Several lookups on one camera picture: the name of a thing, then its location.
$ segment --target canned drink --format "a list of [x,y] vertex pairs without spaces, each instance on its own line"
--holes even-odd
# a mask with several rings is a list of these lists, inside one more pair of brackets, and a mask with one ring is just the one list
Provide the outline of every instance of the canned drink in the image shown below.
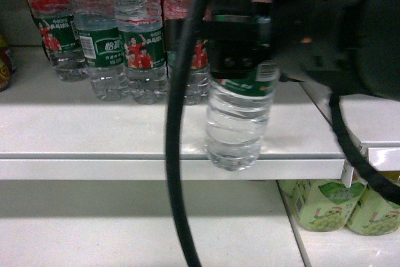
[[7,65],[0,59],[0,92],[8,88],[10,77]]
[[15,64],[13,63],[13,51],[0,34],[0,59],[6,64],[10,73],[15,72]]

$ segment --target person image on label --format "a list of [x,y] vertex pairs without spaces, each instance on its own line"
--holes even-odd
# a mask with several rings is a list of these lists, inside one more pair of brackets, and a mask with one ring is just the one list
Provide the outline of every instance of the person image on label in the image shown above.
[[196,40],[196,46],[194,48],[194,53],[196,55],[196,62],[192,63],[192,69],[201,69],[207,66],[207,50],[206,50],[206,40]]
[[53,36],[53,34],[51,32],[49,32],[47,34],[46,47],[49,50],[53,50],[53,51],[60,51],[61,50],[60,42]]
[[50,49],[49,47],[49,31],[51,29],[50,24],[48,24],[45,20],[43,20],[44,24],[46,25],[46,27],[43,27],[42,23],[39,22],[39,31],[42,35],[42,40],[44,42],[44,46],[47,49]]
[[139,56],[140,55],[140,47],[145,46],[147,44],[147,42],[146,42],[146,39],[144,38],[144,36],[142,34],[139,34],[139,36],[142,38],[142,43],[138,44],[138,42],[136,41],[136,38],[132,37],[131,40],[130,40],[131,44],[130,45],[127,45],[127,44],[124,45],[125,46],[125,50],[126,50],[127,53],[132,51],[132,52],[135,53],[135,56]]
[[133,51],[128,52],[128,54],[126,55],[126,59],[127,59],[127,66],[129,68],[135,68],[137,69],[139,67],[139,62],[136,59],[136,55]]
[[150,69],[153,68],[153,59],[152,57],[148,54],[148,50],[145,46],[141,46],[139,48],[140,50],[140,55],[138,57],[139,61],[139,68],[140,69]]

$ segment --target barcode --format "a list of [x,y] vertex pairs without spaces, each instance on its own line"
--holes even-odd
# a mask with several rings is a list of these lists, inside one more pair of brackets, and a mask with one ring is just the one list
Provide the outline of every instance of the barcode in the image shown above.
[[91,37],[82,37],[81,38],[81,46],[83,53],[86,58],[88,59],[95,59],[96,58],[96,52],[94,50],[94,45],[93,45],[93,40]]
[[76,30],[74,21],[71,21],[72,32],[74,33],[75,40],[79,39],[78,31]]
[[276,64],[272,61],[258,65],[256,81],[272,81],[276,76]]
[[298,211],[299,213],[300,213],[302,207],[303,207],[303,204],[302,204],[302,202],[301,202],[301,199],[298,198],[297,201],[296,201],[296,209],[297,209],[297,211]]

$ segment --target green label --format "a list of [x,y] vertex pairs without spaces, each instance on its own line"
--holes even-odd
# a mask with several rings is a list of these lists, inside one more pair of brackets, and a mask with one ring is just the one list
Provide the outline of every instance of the green label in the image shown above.
[[71,51],[80,47],[72,16],[35,18],[44,46],[49,51]]
[[118,28],[78,32],[88,66],[106,68],[122,63],[123,52]]
[[266,61],[258,67],[245,79],[214,79],[221,86],[231,92],[244,96],[266,96],[274,92],[279,71],[272,61]]
[[318,188],[334,204],[342,204],[360,196],[365,187],[361,183],[353,183],[350,188],[346,188],[343,184],[332,182],[318,186]]
[[[207,40],[196,40],[196,46],[194,48],[194,53],[191,61],[191,69],[204,69],[208,66],[208,56],[207,56]],[[170,68],[175,67],[176,52],[168,51],[168,66]]]
[[151,69],[165,64],[163,31],[134,33],[120,31],[125,66],[134,69]]

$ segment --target plastic water bottle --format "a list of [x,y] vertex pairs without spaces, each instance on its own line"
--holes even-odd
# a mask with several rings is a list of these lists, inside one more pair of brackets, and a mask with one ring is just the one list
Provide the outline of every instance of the plastic water bottle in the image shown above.
[[104,101],[128,96],[114,0],[71,0],[92,89]]
[[27,0],[47,55],[63,81],[87,78],[69,0]]
[[244,79],[211,79],[206,152],[215,166],[235,171],[256,162],[278,79],[273,61],[259,64]]
[[133,99],[162,101],[168,90],[160,0],[115,0],[125,73]]
[[[184,19],[188,13],[190,0],[164,0],[164,18]],[[176,52],[167,52],[168,76],[173,76]],[[200,103],[206,96],[209,81],[209,65],[207,58],[206,42],[197,40],[192,57],[191,72],[185,94],[185,104]]]

